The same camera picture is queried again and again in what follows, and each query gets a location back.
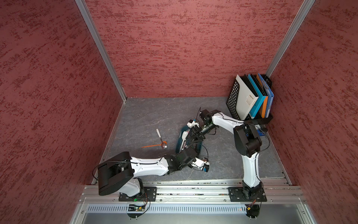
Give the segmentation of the teal plastic storage box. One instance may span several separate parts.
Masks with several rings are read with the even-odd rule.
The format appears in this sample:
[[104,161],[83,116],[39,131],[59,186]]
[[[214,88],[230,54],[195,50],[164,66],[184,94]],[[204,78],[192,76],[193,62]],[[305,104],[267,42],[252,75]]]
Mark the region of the teal plastic storage box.
[[185,148],[187,147],[191,147],[193,148],[196,153],[197,153],[197,156],[199,156],[200,152],[201,152],[201,144],[202,144],[202,140],[192,140],[191,139],[191,130],[192,128],[188,128],[187,126],[184,126],[182,129],[181,129],[181,132],[180,132],[180,135],[179,135],[179,138],[178,138],[178,142],[177,142],[177,145],[176,145],[176,149],[175,149],[175,153],[176,154],[179,154],[180,153],[180,145],[182,143],[182,140],[181,140],[181,136],[182,136],[182,133],[186,130],[189,130],[189,134],[186,138],[186,145],[185,145]]

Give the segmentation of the white plastic spoon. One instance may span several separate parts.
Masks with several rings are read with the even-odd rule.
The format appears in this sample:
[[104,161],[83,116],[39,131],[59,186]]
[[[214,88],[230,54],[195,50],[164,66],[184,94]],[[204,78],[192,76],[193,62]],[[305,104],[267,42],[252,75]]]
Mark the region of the white plastic spoon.
[[182,133],[182,136],[181,136],[182,143],[180,145],[180,152],[185,148],[186,138],[187,138],[188,134],[189,134],[189,130],[186,130]]

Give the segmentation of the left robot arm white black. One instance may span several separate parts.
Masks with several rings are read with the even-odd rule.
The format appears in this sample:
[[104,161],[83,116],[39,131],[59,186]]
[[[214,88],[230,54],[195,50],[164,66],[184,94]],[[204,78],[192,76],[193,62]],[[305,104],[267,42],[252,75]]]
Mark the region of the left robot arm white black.
[[142,194],[144,188],[140,177],[168,175],[191,166],[197,160],[197,153],[191,147],[179,154],[157,159],[141,159],[130,156],[129,152],[122,152],[97,166],[98,194],[107,196],[120,192],[129,197]]

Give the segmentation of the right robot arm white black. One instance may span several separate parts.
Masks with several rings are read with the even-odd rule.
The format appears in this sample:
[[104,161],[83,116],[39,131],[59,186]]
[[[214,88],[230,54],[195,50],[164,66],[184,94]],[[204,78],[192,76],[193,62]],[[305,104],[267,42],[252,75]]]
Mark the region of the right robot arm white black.
[[186,138],[187,145],[196,145],[202,142],[206,134],[218,127],[229,131],[234,136],[235,148],[242,157],[243,192],[247,197],[258,194],[263,188],[258,171],[258,155],[262,141],[255,125],[231,118],[217,110],[212,112],[203,110],[200,112],[200,117],[203,125],[195,125],[191,128]]

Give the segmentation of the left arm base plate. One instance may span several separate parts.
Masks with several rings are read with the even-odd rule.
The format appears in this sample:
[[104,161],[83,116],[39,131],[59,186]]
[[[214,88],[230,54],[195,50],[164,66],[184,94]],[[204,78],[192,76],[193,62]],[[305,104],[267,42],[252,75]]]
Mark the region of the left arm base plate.
[[157,195],[157,187],[143,187],[138,194],[132,197],[129,197],[124,193],[120,193],[118,200],[120,202],[134,202],[136,199],[137,201],[144,200],[146,202],[146,198],[149,198],[151,202],[155,202],[156,195]]

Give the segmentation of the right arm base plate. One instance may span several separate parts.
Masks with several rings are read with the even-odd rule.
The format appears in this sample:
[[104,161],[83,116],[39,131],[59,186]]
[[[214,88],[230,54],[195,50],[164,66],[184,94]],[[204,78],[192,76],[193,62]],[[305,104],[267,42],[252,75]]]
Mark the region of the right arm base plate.
[[228,195],[231,202],[267,202],[266,193],[262,187],[252,189],[246,187],[229,187]]

